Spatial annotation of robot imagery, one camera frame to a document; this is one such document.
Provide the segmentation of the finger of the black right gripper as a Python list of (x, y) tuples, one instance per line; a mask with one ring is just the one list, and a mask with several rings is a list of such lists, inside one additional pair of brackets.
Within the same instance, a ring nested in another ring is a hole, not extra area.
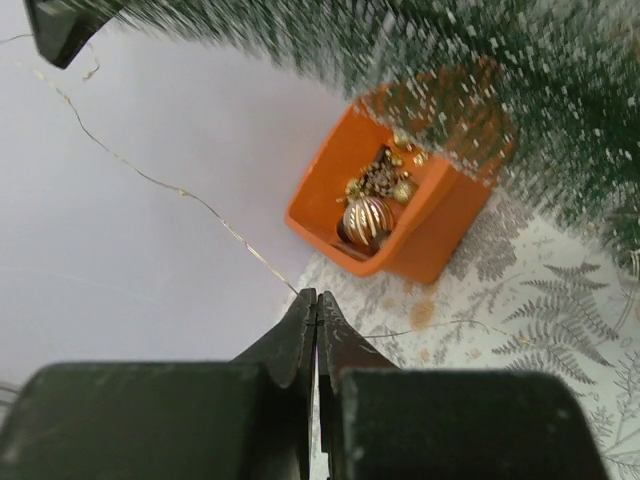
[(124, 7), (124, 1), (24, 1), (38, 53), (59, 69), (66, 69), (89, 40)]

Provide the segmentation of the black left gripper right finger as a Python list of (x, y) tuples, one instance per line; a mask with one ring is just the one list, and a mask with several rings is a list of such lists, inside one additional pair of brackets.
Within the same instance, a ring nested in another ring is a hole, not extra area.
[(333, 479), (603, 479), (583, 411), (551, 374), (401, 369), (318, 299), (322, 449)]

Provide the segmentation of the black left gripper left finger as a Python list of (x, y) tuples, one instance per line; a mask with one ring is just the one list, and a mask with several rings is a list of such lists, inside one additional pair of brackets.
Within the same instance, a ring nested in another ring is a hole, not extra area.
[(317, 293), (229, 361), (38, 370), (1, 428), (5, 479), (305, 479)]

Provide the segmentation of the orange plastic tub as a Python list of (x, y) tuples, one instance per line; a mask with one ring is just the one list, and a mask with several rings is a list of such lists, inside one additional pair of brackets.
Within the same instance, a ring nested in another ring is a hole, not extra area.
[[(504, 111), (496, 62), (479, 58), (381, 84), (356, 97), (312, 160), (285, 213), (287, 226), (347, 272), (380, 272), (429, 284), (488, 200), (517, 130)], [(395, 227), (371, 246), (350, 243), (341, 219), (347, 181), (405, 135), (426, 159), (406, 159), (411, 201), (385, 199)]]

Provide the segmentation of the small green christmas tree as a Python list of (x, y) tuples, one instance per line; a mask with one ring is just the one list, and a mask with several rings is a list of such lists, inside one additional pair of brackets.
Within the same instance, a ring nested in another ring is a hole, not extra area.
[(635, 1), (96, 1), (263, 54), (639, 270)]

